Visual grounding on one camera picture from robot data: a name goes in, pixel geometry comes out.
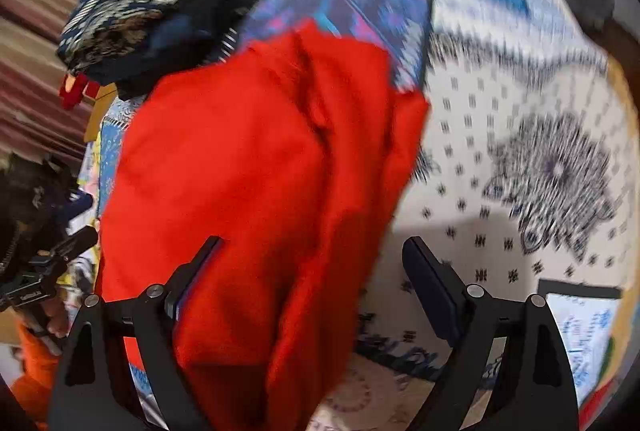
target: silver screw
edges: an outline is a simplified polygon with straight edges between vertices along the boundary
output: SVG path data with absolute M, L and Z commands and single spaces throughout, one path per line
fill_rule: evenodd
M 100 301 L 100 297 L 96 294 L 91 294 L 89 297 L 87 297 L 87 299 L 84 300 L 84 306 L 91 308 L 92 306 L 97 305 L 98 301 Z
M 479 298 L 484 295 L 484 288 L 482 288 L 480 285 L 469 285 L 468 287 L 466 287 L 466 293 L 471 297 Z
M 539 296 L 538 294 L 533 294 L 531 296 L 531 302 L 538 308 L 542 308 L 544 305 L 546 305 L 545 298 Z
M 164 288 L 162 288 L 162 285 L 151 285 L 146 289 L 146 295 L 149 297 L 158 297 L 162 295 L 163 291 Z

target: dark border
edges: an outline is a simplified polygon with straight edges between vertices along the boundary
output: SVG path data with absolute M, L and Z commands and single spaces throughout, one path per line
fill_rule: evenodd
M 548 294 L 593 299 L 620 299 L 622 297 L 622 291 L 619 288 L 565 283 L 564 281 L 554 281 L 552 279 L 541 279 L 539 281 L 538 294 L 544 298 Z

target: floral pattern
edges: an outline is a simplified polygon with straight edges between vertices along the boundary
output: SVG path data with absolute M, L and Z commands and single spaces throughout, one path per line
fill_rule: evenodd
M 593 141 L 571 113 L 530 114 L 488 153 L 494 176 L 482 195 L 511 207 L 524 253 L 553 242 L 581 263 L 596 225 L 615 215 L 604 144 Z

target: bed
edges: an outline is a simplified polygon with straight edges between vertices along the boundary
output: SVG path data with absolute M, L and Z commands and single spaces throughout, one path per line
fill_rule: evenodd
M 388 50 L 391 83 L 422 89 L 432 106 L 344 383 L 310 428 L 403 431 L 442 371 L 449 347 L 402 270 L 410 236 L 494 297 L 546 297 L 587 427 L 640 349 L 638 119 L 620 66 L 564 0 L 260 0 L 214 60 L 310 16 Z M 140 107 L 144 98 L 116 99 L 87 147 L 80 182 L 97 201 L 78 223 L 99 225 Z M 99 249 L 86 259 L 94 274 Z M 464 426 L 482 416 L 503 347 L 496 339 Z

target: metal bolt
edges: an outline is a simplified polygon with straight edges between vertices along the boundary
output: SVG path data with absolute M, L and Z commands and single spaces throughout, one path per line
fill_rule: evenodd
M 466 293 L 471 297 L 482 297 L 484 295 L 484 288 L 480 285 L 469 285 L 466 287 Z
M 531 296 L 531 302 L 538 308 L 542 308 L 544 305 L 546 305 L 545 298 L 539 296 L 538 294 L 533 294 Z
M 87 299 L 84 300 L 84 306 L 91 308 L 92 306 L 97 305 L 98 301 L 100 301 L 100 296 L 91 294 L 89 297 L 87 297 Z
M 146 289 L 146 295 L 149 297 L 158 297 L 162 295 L 163 291 L 164 288 L 162 288 L 162 285 L 151 285 Z

